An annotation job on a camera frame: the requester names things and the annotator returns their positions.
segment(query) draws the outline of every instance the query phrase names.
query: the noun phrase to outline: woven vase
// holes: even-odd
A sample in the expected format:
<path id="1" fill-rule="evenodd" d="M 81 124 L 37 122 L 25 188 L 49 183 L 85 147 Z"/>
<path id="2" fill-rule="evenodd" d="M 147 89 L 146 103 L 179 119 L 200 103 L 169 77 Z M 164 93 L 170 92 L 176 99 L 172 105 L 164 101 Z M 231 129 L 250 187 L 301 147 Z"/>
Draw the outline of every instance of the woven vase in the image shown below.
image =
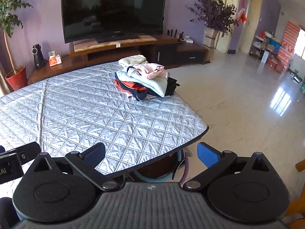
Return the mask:
<path id="1" fill-rule="evenodd" d="M 203 45 L 209 49 L 208 55 L 205 58 L 205 63 L 209 63 L 213 60 L 215 53 L 215 40 L 218 32 L 218 30 L 205 27 Z"/>

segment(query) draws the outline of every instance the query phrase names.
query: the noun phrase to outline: potted plant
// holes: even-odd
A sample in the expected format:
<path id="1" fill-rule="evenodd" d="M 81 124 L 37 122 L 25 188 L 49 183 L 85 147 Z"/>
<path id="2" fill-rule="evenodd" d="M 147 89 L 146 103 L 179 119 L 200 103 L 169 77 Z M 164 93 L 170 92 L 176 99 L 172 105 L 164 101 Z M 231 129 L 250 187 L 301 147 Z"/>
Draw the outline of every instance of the potted plant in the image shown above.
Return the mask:
<path id="1" fill-rule="evenodd" d="M 13 70 L 6 75 L 6 80 L 13 88 L 13 90 L 17 90 L 27 86 L 27 78 L 26 78 L 26 70 L 25 66 L 15 67 L 13 62 L 12 54 L 9 49 L 9 45 L 7 43 L 7 36 L 10 38 L 13 35 L 14 27 L 20 26 L 23 28 L 22 22 L 18 19 L 17 15 L 11 13 L 11 11 L 16 11 L 21 7 L 33 7 L 29 3 L 24 3 L 21 0 L 0 0 L 0 28 L 3 29 L 4 32 L 4 40 L 7 52 L 10 57 L 10 62 L 13 67 Z"/>
<path id="2" fill-rule="evenodd" d="M 209 54 L 206 58 L 210 62 L 214 56 L 215 39 L 217 34 L 225 34 L 233 31 L 232 25 L 236 24 L 234 15 L 236 8 L 233 4 L 225 4 L 223 0 L 198 0 L 193 7 L 186 6 L 198 17 L 191 19 L 191 22 L 205 21 L 205 38 L 203 45 L 209 48 Z"/>

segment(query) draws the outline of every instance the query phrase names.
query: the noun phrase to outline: soil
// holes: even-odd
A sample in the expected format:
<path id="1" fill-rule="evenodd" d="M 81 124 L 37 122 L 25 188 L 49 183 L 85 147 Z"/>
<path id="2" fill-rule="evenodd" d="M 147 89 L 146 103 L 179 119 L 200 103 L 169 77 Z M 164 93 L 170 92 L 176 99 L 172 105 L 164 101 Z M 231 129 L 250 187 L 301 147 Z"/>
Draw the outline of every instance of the soil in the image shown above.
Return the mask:
<path id="1" fill-rule="evenodd" d="M 16 68 L 16 71 L 17 71 L 17 73 L 19 73 L 19 72 L 21 72 L 23 69 L 24 69 L 24 66 L 19 66 L 19 67 Z M 7 74 L 6 78 L 10 78 L 10 77 L 12 77 L 12 76 L 14 76 L 14 75 L 15 75 L 15 73 L 14 73 L 14 71 L 12 70 L 12 71 L 10 71 L 10 72 Z"/>

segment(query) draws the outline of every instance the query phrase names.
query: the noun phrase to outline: baseboard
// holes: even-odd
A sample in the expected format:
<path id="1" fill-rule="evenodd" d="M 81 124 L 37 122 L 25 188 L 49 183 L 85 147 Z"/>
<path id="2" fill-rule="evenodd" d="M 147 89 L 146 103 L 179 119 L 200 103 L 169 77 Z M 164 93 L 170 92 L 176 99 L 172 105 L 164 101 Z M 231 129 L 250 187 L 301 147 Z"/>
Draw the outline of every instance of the baseboard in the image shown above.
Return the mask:
<path id="1" fill-rule="evenodd" d="M 228 50 L 228 54 L 235 54 L 236 50 Z"/>

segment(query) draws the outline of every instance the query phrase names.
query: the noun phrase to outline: pile of clothes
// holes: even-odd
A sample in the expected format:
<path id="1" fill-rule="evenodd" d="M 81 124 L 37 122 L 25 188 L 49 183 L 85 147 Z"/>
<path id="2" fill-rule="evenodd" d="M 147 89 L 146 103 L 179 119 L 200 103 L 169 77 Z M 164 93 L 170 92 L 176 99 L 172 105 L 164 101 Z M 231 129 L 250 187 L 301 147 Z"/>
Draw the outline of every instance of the pile of clothes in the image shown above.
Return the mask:
<path id="1" fill-rule="evenodd" d="M 147 98 L 173 95 L 177 80 L 169 77 L 164 66 L 149 63 L 143 55 L 119 60 L 123 70 L 115 72 L 115 84 L 129 99 L 141 101 Z"/>

